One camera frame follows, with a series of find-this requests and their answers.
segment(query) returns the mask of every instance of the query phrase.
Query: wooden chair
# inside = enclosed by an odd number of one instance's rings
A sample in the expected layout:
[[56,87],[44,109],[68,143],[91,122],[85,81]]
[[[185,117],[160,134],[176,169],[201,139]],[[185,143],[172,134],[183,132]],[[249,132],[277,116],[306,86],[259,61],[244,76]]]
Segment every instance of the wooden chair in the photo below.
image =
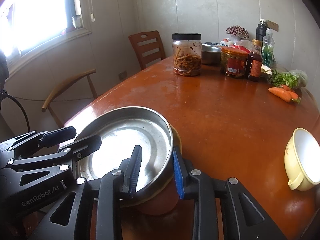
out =
[[58,116],[54,113],[53,109],[50,106],[50,103],[59,95],[61,95],[64,91],[66,91],[69,87],[71,87],[74,83],[79,81],[80,79],[87,77],[88,83],[90,86],[90,90],[92,92],[93,98],[96,99],[98,97],[96,90],[94,89],[93,83],[91,81],[91,78],[89,75],[96,72],[96,69],[88,70],[86,72],[80,73],[78,75],[75,75],[73,77],[67,78],[58,85],[55,86],[55,88],[51,91],[50,95],[47,97],[46,101],[44,102],[42,106],[42,112],[45,112],[47,109],[49,110],[51,116],[55,120],[56,124],[59,128],[63,128],[63,123],[60,121]]
[[[137,55],[141,70],[144,70],[146,68],[146,64],[150,63],[151,61],[154,61],[158,58],[161,58],[161,60],[165,59],[164,48],[158,31],[137,33],[130,35],[128,38],[132,44],[134,52]],[[152,39],[156,39],[156,41],[144,45],[138,44],[140,42],[149,41]],[[147,56],[142,55],[143,53],[153,49],[159,49],[159,51]]]

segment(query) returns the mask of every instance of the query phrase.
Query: black jar lid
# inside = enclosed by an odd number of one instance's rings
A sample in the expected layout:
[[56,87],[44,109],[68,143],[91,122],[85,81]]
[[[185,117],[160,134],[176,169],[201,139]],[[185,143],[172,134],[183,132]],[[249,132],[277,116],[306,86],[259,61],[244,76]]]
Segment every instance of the black jar lid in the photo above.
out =
[[200,41],[200,33],[172,33],[172,39],[176,41]]

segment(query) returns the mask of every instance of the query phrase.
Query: window sill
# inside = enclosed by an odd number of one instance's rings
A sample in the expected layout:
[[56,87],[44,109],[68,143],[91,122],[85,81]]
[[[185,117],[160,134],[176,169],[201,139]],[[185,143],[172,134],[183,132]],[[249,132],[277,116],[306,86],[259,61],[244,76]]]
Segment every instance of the window sill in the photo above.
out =
[[89,35],[92,33],[91,31],[81,28],[81,29],[76,29],[74,31],[65,33],[63,35],[60,35],[58,37],[55,37],[52,40],[49,40],[38,47],[34,48],[33,50],[29,51],[27,54],[23,55],[20,57],[18,60],[15,60],[12,63],[8,63],[8,69],[9,69],[9,80],[15,73],[17,73],[21,68],[23,68],[25,65],[30,63],[32,60],[35,58],[39,57],[40,55],[46,53],[50,49],[53,49],[63,43],[66,43],[68,41],[74,40],[76,38]]

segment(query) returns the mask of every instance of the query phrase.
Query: jar label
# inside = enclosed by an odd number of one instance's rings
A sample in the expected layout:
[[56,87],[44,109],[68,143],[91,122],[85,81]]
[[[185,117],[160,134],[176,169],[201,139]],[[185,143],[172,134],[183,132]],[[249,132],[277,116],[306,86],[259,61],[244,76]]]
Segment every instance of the jar label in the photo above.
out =
[[226,72],[234,76],[243,76],[244,66],[245,66],[244,60],[240,60],[236,58],[228,58]]
[[250,76],[259,77],[261,72],[262,62],[253,60],[250,70]]

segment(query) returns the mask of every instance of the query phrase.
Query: black thermos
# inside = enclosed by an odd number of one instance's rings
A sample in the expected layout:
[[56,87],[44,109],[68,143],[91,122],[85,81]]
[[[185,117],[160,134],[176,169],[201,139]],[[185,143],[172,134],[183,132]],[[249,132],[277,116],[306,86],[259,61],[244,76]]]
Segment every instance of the black thermos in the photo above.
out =
[[260,19],[260,22],[258,24],[258,27],[256,29],[256,40],[261,41],[264,36],[266,36],[266,30],[267,30],[267,20]]

